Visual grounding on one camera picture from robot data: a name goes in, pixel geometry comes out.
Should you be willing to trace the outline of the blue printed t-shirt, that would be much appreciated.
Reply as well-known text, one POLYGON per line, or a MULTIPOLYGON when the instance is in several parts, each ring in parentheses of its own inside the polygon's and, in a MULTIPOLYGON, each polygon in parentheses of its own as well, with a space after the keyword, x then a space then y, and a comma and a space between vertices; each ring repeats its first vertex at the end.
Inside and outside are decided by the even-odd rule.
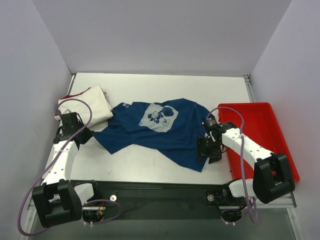
POLYGON ((201 172, 207 157, 197 157, 197 138, 205 136, 204 106, 185 99, 120 103, 107 127, 93 136, 110 154, 130 145, 158 150, 181 167, 201 172))

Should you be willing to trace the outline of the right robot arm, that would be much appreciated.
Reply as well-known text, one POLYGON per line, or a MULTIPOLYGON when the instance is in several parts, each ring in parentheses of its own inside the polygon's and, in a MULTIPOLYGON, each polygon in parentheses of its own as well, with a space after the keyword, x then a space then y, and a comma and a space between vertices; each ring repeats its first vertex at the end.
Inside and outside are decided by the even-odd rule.
POLYGON ((241 178, 227 183, 222 200, 233 204, 239 198, 257 198, 268 204, 295 190, 288 157, 263 148, 243 134, 232 122, 217 123, 213 118, 203 124, 205 136, 197 138, 197 157, 207 157, 209 163, 222 159, 223 149, 229 148, 240 156, 241 178))

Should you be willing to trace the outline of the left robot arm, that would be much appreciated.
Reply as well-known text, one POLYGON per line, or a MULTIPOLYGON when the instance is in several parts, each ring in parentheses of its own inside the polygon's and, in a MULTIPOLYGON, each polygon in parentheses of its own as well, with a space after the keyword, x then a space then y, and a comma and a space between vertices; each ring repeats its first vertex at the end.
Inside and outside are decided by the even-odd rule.
POLYGON ((83 205, 95 206, 101 193, 95 180, 71 183, 71 172, 81 145, 93 136, 75 113, 60 116, 61 126, 53 140, 53 156, 48 173, 40 186, 32 190, 32 199, 42 227, 78 221, 83 216, 83 205))

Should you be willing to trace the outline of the folded white t-shirt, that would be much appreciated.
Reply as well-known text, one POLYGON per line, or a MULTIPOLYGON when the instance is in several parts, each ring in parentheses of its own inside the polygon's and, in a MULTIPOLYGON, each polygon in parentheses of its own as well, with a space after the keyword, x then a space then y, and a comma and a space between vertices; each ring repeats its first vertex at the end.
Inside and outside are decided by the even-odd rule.
POLYGON ((61 114, 76 112, 92 131, 100 131, 107 127, 108 121, 114 117, 106 93, 98 84, 77 97, 60 99, 58 104, 61 114))

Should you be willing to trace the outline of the red plastic bin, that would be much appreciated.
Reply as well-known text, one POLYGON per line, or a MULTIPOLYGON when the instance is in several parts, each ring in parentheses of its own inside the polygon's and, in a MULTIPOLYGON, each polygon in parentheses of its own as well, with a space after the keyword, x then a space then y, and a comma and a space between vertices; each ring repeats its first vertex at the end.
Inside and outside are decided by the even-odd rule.
POLYGON ((232 122, 237 127, 241 126, 241 117, 224 107, 232 108, 243 117, 243 133, 246 136, 267 150, 285 154, 288 157, 293 180, 296 183, 299 182, 300 176, 295 163, 272 106, 268 102, 221 103, 218 106, 220 107, 218 110, 220 122, 232 122))

